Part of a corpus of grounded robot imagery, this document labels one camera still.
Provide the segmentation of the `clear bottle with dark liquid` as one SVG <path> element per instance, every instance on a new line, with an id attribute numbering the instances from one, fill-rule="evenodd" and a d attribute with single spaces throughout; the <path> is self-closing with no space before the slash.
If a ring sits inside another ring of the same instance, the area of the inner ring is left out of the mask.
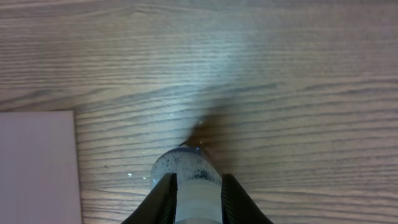
<path id="1" fill-rule="evenodd" d="M 199 148 L 182 145 L 161 155 L 150 173 L 153 189 L 166 173 L 177 175 L 175 223 L 221 223 L 219 172 Z"/>

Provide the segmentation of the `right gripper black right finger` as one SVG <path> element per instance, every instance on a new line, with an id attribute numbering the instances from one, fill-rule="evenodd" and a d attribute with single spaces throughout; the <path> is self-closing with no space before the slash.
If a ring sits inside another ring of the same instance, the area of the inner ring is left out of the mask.
<path id="1" fill-rule="evenodd" d="M 273 224 L 232 174 L 223 174 L 221 188 L 223 224 Z"/>

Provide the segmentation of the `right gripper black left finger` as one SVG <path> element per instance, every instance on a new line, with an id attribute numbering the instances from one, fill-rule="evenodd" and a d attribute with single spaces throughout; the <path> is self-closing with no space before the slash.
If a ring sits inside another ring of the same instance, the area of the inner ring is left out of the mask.
<path id="1" fill-rule="evenodd" d="M 177 175 L 167 173 L 122 224 L 174 224 L 177 206 Z"/>

